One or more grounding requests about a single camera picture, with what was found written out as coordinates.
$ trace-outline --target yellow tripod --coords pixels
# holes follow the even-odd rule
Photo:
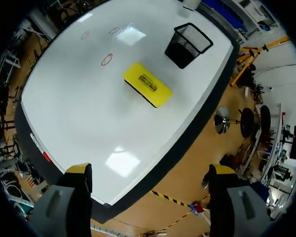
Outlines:
[[[236,82],[239,80],[243,72],[252,64],[261,54],[263,50],[269,51],[272,47],[278,46],[280,44],[286,43],[290,41],[288,36],[285,36],[281,39],[278,39],[272,43],[269,43],[267,45],[264,45],[261,48],[255,48],[255,47],[243,47],[240,48],[240,51],[248,52],[240,55],[240,57],[237,59],[237,63],[245,63],[245,66],[243,69],[240,71],[240,73],[236,76],[236,78],[231,82],[230,86],[234,86]]]

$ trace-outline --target wire mesh pen holder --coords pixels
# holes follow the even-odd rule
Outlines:
[[[165,54],[181,69],[213,46],[207,35],[192,23],[178,26],[174,31]]]

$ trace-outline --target bar stool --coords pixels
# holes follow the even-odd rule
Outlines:
[[[249,137],[255,126],[254,114],[249,108],[244,108],[243,111],[239,110],[239,112],[241,114],[240,121],[230,118],[230,112],[226,106],[218,108],[214,115],[214,126],[216,132],[218,134],[225,134],[229,130],[231,124],[239,124],[241,135],[244,138]]]

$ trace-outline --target blue object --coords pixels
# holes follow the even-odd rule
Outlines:
[[[203,0],[203,3],[208,5],[209,7],[215,9],[223,18],[225,18],[235,29],[242,29],[244,32],[248,30],[245,28],[243,24],[243,20],[232,11],[230,7],[224,4],[220,0]]]
[[[189,207],[191,208],[191,211],[196,215],[198,216],[198,211],[195,209],[194,205],[193,204],[190,204]]]

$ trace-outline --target white wall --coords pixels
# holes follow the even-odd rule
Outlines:
[[[263,35],[259,33],[253,35],[243,46],[261,47],[283,36],[285,36],[285,31],[277,27]],[[272,87],[271,91],[262,95],[264,103],[271,105],[281,102],[283,111],[286,112],[284,124],[291,125],[291,129],[294,130],[296,125],[296,65],[288,66],[296,64],[294,45],[290,42],[270,49],[269,52],[263,51],[254,64],[257,68],[255,76],[257,83]],[[295,159],[288,159],[285,163],[296,167]]]

